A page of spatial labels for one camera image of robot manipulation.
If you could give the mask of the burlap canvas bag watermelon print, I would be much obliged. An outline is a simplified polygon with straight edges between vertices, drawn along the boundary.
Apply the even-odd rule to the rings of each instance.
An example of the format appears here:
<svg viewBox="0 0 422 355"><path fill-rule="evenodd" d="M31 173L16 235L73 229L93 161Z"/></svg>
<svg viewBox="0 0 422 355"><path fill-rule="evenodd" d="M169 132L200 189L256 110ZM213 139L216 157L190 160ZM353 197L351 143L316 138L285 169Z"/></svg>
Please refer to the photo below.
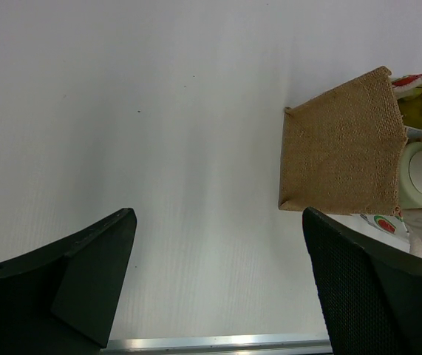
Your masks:
<svg viewBox="0 0 422 355"><path fill-rule="evenodd" d="M398 99L422 73L393 78L379 67L285 110L280 159L282 211L346 214L422 253L422 209L399 206L399 165L422 129L405 126Z"/></svg>

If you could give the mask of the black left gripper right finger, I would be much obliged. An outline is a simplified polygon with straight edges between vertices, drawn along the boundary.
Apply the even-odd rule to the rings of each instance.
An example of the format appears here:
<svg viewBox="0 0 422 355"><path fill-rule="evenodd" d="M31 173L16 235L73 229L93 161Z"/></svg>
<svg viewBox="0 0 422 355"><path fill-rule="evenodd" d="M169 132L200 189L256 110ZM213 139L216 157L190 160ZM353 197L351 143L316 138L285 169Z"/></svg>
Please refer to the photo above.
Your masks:
<svg viewBox="0 0 422 355"><path fill-rule="evenodd" d="M307 208L302 228L334 354L422 354L422 258Z"/></svg>

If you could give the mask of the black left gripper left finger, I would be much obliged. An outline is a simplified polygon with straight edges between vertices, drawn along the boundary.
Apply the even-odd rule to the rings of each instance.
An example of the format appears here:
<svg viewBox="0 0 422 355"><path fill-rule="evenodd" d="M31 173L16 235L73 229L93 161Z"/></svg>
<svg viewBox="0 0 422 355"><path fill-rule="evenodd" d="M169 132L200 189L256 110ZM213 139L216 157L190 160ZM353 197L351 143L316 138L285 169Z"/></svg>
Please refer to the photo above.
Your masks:
<svg viewBox="0 0 422 355"><path fill-rule="evenodd" d="M137 218L120 209L0 262L0 354L99 354L106 348Z"/></svg>

